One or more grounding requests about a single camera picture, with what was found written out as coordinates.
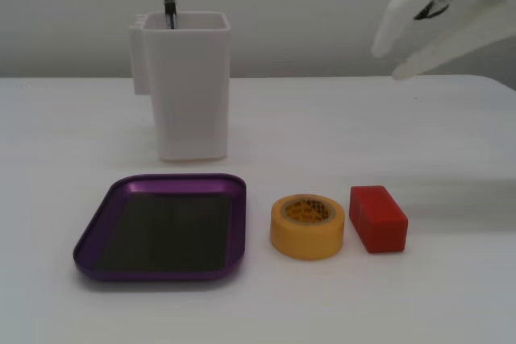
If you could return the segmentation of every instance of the table surface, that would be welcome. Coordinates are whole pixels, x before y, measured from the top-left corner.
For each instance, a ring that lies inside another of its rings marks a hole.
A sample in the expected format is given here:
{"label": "table surface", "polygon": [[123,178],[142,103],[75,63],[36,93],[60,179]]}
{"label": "table surface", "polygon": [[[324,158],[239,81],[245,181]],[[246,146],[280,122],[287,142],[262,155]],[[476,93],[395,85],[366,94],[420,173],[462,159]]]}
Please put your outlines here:
{"label": "table surface", "polygon": [[[0,79],[4,342],[486,343],[514,339],[516,93],[482,77],[231,80],[229,155],[156,157],[129,79]],[[102,284],[72,250],[110,185],[141,173],[248,183],[247,250],[204,284]],[[346,210],[382,184],[410,219],[406,251],[369,255],[347,221],[331,259],[268,240],[294,193]]]}

